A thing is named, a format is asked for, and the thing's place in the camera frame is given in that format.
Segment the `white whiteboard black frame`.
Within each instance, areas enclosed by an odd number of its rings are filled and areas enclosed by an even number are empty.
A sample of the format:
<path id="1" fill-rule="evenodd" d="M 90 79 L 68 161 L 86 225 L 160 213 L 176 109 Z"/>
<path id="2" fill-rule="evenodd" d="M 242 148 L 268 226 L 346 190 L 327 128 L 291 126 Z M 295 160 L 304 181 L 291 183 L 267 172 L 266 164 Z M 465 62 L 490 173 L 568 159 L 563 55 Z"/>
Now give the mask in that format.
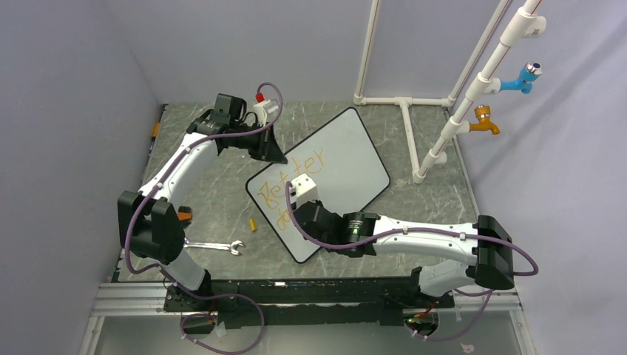
<path id="1" fill-rule="evenodd" d="M 338 214 L 357 212 L 391 182 L 373 139 L 354 107 L 331 118 L 288 149 L 286 164 L 272 163 L 245 183 L 245 190 L 296 263 L 304 263 L 318 246 L 292 224 L 285 183 L 307 174 L 318 187 L 324 206 Z"/>

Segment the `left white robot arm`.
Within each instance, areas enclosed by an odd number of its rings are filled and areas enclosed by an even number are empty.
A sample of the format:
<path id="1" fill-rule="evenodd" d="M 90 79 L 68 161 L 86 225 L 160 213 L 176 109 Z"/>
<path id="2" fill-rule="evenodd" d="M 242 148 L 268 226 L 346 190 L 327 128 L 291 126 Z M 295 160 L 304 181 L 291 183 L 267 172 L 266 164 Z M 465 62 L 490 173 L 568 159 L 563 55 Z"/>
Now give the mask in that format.
<path id="1" fill-rule="evenodd" d="M 124 262 L 132 274 L 158 268 L 183 301 L 195 311 L 212 301 L 211 275 L 185 248 L 186 235 L 178 216 L 180 204 L 199 176 L 226 149 L 241 149 L 253 160 L 287 163 L 274 136 L 282 114 L 282 98 L 264 98 L 248 107 L 243 98 L 219 94 L 214 106 L 186 128 L 183 141 L 166 165 L 137 192 L 118 198 L 118 226 Z"/>

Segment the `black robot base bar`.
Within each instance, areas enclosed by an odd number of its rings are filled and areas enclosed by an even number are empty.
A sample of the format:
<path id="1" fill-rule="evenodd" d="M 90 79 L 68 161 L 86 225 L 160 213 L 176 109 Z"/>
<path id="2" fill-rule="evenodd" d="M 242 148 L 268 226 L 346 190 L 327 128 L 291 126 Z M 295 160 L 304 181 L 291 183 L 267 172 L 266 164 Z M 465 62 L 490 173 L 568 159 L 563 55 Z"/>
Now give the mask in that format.
<path id="1" fill-rule="evenodd" d="M 434 298 L 418 292 L 410 277 L 213 280 L 219 298 L 197 300 L 169 286 L 163 310 L 211 311 L 228 329 L 259 325 L 377 323 L 400 326 L 411 311 L 453 308 L 451 292 Z"/>

